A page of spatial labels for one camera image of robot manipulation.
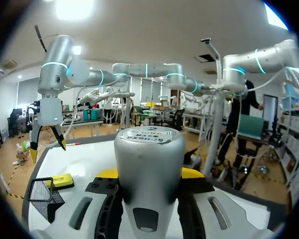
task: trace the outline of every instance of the box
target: box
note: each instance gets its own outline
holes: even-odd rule
[[[154,110],[156,111],[164,111],[166,110],[167,107],[164,107],[164,106],[154,106]]]
[[[168,100],[161,100],[161,106],[168,107]]]
[[[91,109],[91,119],[92,120],[103,119],[102,109]]]
[[[83,111],[83,120],[98,120],[103,118],[101,109],[91,109]]]

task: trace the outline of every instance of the cardboard box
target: cardboard box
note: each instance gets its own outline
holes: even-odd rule
[[[165,111],[165,110],[167,110],[167,107],[164,107],[164,106],[154,106],[154,110],[156,110],[156,111]]]
[[[163,107],[168,107],[168,105],[169,105],[168,100],[161,100],[160,103],[161,103],[161,106],[163,106]]]

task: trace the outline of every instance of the window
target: window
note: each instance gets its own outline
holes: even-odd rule
[[[26,105],[38,99],[39,78],[19,82],[17,105]]]

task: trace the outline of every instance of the white robotic arm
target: white robotic arm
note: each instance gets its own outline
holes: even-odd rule
[[[223,85],[225,89],[240,93],[244,90],[246,72],[266,74],[284,67],[299,79],[299,49],[293,40],[244,54],[225,56]]]
[[[93,91],[87,93],[84,97],[82,97],[78,103],[83,104],[86,102],[89,102],[91,105],[95,105],[98,102],[105,100],[109,97],[112,98],[129,98],[133,97],[135,94],[121,91],[120,89],[118,91],[113,91],[112,89],[107,90],[107,92],[99,93],[99,89],[94,89]]]

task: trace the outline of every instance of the person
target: person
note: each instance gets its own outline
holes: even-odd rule
[[[248,89],[254,88],[254,84],[247,79],[245,79],[245,84]],[[249,115],[250,106],[252,106],[256,109],[259,109],[261,111],[264,108],[264,105],[259,104],[257,102],[255,91],[248,92],[247,97],[242,100],[241,106],[242,106],[241,114],[243,114],[243,115]],[[222,164],[225,161],[225,155],[226,155],[228,148],[230,146],[230,143],[237,131],[239,112],[240,112],[239,100],[234,99],[232,102],[231,112],[229,114],[227,127],[226,127],[226,135],[229,133],[232,133],[232,134],[228,135],[227,138],[225,139],[225,142],[223,142],[223,146],[220,149],[219,154],[218,154],[218,160],[216,160],[217,165]],[[233,164],[233,178],[237,178],[237,172],[238,172],[240,164],[243,160],[243,157],[240,155],[244,155],[244,151],[246,149],[246,143],[247,143],[246,140],[238,138],[237,156],[236,156],[235,162]]]
[[[111,124],[111,112],[112,112],[112,98],[104,100],[104,124],[107,126],[112,126]]]

